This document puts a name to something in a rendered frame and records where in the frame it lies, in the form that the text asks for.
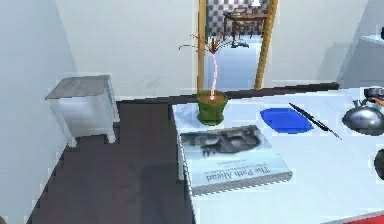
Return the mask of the brown wooden table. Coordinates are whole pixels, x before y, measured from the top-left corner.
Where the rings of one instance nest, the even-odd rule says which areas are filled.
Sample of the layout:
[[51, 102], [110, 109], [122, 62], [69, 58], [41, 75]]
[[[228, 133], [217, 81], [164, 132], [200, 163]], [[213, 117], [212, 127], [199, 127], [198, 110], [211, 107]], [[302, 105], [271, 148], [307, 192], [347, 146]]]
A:
[[236, 8], [232, 12], [224, 12], [223, 37], [227, 36], [227, 24], [232, 22], [230, 35], [240, 36], [247, 34], [252, 37], [254, 34], [263, 35], [262, 28], [267, 20], [265, 13], [249, 13], [246, 8]]

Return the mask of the house plant in green pot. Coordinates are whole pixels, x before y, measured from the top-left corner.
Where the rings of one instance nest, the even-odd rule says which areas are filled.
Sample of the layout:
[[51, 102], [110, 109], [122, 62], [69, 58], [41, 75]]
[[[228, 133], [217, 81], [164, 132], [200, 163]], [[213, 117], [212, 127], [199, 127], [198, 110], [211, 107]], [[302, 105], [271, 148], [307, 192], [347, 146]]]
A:
[[218, 62], [217, 52], [231, 44], [226, 41], [222, 35], [212, 36], [208, 39], [200, 37], [198, 34], [191, 34], [191, 37], [197, 41], [196, 44], [182, 44], [178, 47], [195, 48], [197, 52], [208, 52], [213, 60], [212, 84], [206, 90], [200, 90], [196, 94], [198, 106], [198, 121], [207, 126], [216, 126], [224, 120], [224, 108], [228, 102], [228, 96], [223, 91], [217, 89]]

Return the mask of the pale grey book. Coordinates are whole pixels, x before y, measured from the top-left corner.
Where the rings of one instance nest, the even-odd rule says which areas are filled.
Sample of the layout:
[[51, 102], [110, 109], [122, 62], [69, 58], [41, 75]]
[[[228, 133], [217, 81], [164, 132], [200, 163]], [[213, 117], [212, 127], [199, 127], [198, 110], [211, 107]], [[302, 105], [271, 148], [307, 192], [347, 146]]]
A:
[[286, 182], [293, 175], [255, 125], [182, 133], [179, 142], [193, 197]]

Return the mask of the white side table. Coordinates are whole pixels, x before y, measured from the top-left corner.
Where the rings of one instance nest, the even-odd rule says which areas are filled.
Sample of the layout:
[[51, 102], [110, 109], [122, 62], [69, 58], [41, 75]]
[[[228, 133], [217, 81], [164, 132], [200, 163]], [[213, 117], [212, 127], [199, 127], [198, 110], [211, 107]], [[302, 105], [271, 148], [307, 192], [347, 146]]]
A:
[[45, 97], [70, 147], [79, 137], [106, 135], [116, 141], [120, 121], [109, 75], [63, 78]]

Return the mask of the wooden door frame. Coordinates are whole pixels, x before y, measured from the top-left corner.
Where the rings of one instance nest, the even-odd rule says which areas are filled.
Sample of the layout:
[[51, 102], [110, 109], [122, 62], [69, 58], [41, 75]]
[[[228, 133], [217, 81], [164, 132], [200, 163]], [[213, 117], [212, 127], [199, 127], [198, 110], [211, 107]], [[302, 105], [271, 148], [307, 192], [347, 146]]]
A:
[[[272, 29], [274, 26], [275, 15], [277, 11], [278, 0], [269, 0], [267, 7], [268, 13], [265, 16], [257, 15], [256, 20], [264, 22], [263, 25], [263, 40], [259, 55], [258, 67], [254, 79], [254, 89], [259, 90], [262, 86], [264, 77], [264, 70], [267, 62], [269, 45], [272, 36]], [[211, 39], [206, 37], [205, 32], [206, 24], [206, 0], [198, 1], [198, 29], [197, 34], [192, 34], [192, 37], [196, 39], [196, 52], [197, 52], [197, 91], [202, 91], [204, 87], [204, 55], [206, 52], [213, 56], [214, 72], [213, 72], [213, 84], [210, 87], [211, 91], [216, 89], [218, 64], [216, 60], [216, 52], [231, 44], [231, 41], [225, 41], [225, 34], [218, 35]]]

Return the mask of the blue plate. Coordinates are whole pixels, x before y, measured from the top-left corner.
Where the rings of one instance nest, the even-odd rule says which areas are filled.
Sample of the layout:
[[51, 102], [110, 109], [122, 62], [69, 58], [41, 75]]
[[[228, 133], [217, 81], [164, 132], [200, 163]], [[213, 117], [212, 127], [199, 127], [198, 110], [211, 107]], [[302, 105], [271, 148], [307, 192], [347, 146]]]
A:
[[305, 133], [313, 129], [309, 120], [291, 108], [269, 108], [260, 112], [262, 120], [274, 131], [286, 134]]

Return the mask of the black round object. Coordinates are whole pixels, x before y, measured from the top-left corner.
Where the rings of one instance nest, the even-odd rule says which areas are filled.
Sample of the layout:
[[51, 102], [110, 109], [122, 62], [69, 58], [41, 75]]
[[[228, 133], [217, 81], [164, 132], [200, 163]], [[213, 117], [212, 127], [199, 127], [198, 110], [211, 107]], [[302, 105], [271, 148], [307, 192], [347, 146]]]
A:
[[374, 168], [377, 176], [384, 181], [384, 149], [380, 149], [374, 159]]

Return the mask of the silver kettle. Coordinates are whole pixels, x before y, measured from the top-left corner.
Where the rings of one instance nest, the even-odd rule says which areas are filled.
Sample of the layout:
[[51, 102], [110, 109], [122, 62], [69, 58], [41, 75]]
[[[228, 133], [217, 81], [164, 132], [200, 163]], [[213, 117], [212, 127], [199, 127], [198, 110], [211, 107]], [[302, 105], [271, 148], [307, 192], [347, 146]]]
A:
[[353, 100], [353, 108], [344, 114], [342, 123], [360, 134], [380, 136], [384, 134], [384, 106], [378, 100], [384, 100], [384, 88], [371, 87], [363, 93], [365, 99]]

